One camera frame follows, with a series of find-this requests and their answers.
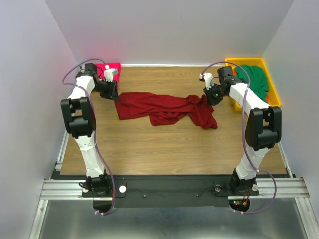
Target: red cloth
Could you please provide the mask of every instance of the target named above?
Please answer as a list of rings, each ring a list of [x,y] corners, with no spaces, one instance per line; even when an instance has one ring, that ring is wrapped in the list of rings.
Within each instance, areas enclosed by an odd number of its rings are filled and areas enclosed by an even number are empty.
[[[181,98],[127,92],[120,94],[120,101],[115,101],[115,106],[120,120],[150,115],[152,125],[174,124],[189,114],[196,126],[201,126],[203,129],[217,128],[217,122],[212,116],[214,109],[207,104],[206,95],[201,98],[196,95]]]

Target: plastic bin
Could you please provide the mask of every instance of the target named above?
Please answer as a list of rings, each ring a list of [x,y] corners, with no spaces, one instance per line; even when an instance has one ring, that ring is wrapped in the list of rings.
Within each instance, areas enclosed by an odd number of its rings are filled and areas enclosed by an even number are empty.
[[[251,66],[261,67],[264,70],[269,83],[268,104],[270,104],[271,106],[279,106],[279,107],[281,106],[281,101],[276,91],[274,82],[271,79],[270,73],[266,66],[266,62],[264,61],[263,58],[226,58],[225,61],[231,61],[238,65],[251,65]],[[235,66],[231,64],[227,64],[227,63],[226,63],[226,66],[231,66],[233,69],[235,68]],[[235,103],[235,110],[242,111],[241,106],[236,101],[234,101],[234,103]]]

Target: wooden surface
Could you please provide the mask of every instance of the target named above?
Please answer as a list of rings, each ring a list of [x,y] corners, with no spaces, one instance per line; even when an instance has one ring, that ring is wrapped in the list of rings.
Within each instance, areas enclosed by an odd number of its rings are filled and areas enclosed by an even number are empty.
[[[152,92],[178,97],[201,96],[202,67],[125,67],[120,92]],[[96,111],[97,142],[113,174],[231,174],[243,156],[241,114],[229,97],[214,106],[218,129],[195,126],[188,116],[173,125],[152,126],[149,117],[119,120],[113,101],[91,94]],[[286,173],[278,146],[260,169]],[[85,175],[78,145],[69,137],[61,175]]]

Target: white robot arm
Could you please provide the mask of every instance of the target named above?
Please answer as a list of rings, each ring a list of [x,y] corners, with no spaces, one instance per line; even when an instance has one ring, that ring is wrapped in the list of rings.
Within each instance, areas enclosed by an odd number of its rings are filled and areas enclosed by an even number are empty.
[[[243,106],[247,84],[242,79],[235,78],[231,67],[220,68],[218,78],[220,85],[213,82],[214,77],[211,73],[199,76],[199,80],[205,82],[204,92],[208,103],[216,105],[224,96],[229,96]],[[254,166],[258,168],[264,156],[281,140],[281,109],[271,107],[249,89],[244,110],[249,116],[245,131],[247,153]],[[233,172],[232,190],[242,191],[251,188],[255,178],[256,170],[244,154]]]
[[[88,63],[81,67],[76,76],[76,85],[71,95],[61,101],[66,130],[71,134],[81,150],[86,167],[86,185],[89,191],[95,191],[98,196],[107,194],[111,186],[107,180],[105,166],[96,149],[96,120],[94,108],[90,103],[90,94],[95,89],[101,97],[118,100],[117,82],[113,77],[118,70],[106,65],[103,79],[97,76],[97,66]]]

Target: green towel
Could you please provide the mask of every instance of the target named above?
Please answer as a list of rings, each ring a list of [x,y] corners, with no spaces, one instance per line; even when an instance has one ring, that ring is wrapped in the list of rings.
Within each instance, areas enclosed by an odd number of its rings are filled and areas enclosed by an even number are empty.
[[[250,77],[250,89],[260,99],[262,99],[264,102],[267,102],[266,97],[268,95],[269,85],[264,70],[259,66],[241,65],[241,67],[244,68],[245,71],[247,71]],[[235,71],[237,73],[236,77],[243,78],[245,82],[248,81],[246,74],[239,67],[236,67]]]

